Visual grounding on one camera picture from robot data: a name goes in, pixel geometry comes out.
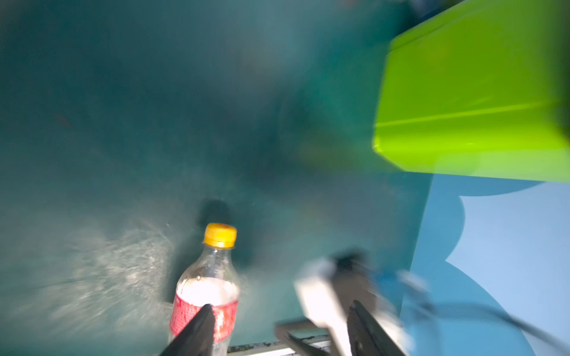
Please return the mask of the green trash bin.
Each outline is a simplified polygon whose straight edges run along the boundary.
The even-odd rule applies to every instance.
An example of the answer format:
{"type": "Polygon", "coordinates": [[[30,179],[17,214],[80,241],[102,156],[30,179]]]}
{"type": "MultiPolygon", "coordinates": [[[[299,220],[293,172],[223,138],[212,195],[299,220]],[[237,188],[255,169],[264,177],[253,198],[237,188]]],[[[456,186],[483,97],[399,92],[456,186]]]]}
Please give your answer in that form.
{"type": "Polygon", "coordinates": [[[569,180],[569,3],[462,1],[391,43],[373,137],[399,169],[569,180]]]}

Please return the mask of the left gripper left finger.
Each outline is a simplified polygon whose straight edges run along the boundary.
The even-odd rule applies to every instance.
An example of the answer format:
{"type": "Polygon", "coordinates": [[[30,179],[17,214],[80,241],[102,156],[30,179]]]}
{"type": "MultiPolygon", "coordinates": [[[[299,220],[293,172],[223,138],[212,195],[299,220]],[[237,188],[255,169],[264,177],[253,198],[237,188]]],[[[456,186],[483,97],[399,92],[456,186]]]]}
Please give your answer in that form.
{"type": "Polygon", "coordinates": [[[215,315],[210,304],[203,306],[160,356],[211,356],[215,315]]]}

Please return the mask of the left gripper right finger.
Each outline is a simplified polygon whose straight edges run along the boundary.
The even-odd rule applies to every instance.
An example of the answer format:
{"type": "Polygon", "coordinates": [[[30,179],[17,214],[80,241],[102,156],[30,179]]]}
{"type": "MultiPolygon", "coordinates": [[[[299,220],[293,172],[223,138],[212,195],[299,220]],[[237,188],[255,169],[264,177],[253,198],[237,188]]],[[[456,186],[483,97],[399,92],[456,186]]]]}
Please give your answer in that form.
{"type": "Polygon", "coordinates": [[[353,356],[405,356],[359,301],[350,306],[347,331],[353,356]]]}

